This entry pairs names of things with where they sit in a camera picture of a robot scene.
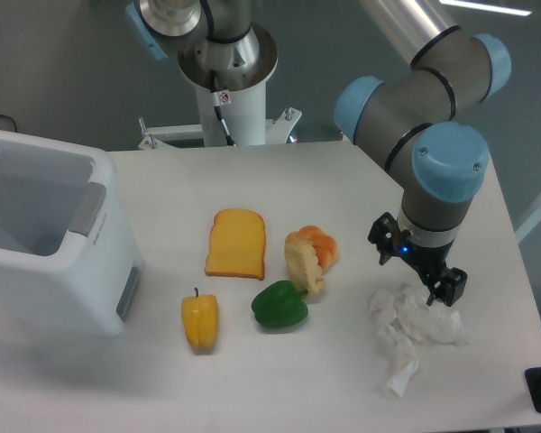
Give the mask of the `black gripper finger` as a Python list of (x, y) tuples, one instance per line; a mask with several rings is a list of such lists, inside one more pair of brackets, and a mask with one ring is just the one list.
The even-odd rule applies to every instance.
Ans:
[(426, 282), (429, 296), (426, 304), (431, 306), (435, 301), (447, 307), (462, 297), (467, 282), (467, 273), (459, 268), (443, 266), (440, 272)]
[(384, 265), (391, 257), (399, 256), (401, 232), (397, 220), (389, 213), (376, 219), (367, 237), (374, 244), (379, 255), (379, 265)]

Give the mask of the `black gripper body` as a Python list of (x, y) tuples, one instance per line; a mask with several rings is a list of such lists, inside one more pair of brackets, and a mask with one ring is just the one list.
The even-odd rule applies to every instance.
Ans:
[(414, 243), (408, 230), (391, 231), (393, 251), (411, 267), (426, 286), (440, 286), (455, 280), (455, 273), (447, 267), (446, 257), (454, 241), (440, 246), (422, 246)]

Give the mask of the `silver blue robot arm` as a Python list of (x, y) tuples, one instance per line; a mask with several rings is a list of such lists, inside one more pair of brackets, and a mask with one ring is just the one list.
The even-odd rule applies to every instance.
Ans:
[[(454, 118), (506, 84), (509, 52), (488, 34), (465, 34), (431, 1), (366, 1), (363, 8), (411, 69), (393, 85), (358, 78), (335, 103), (339, 130), (403, 190), (399, 213), (379, 217), (368, 239), (382, 262), (399, 257), (431, 301), (449, 306), (467, 276), (446, 257), (490, 157), (482, 136)], [(196, 90), (205, 145), (269, 141), (266, 82), (278, 53), (252, 20), (250, 2), (133, 1), (127, 13), (152, 55), (177, 56)]]

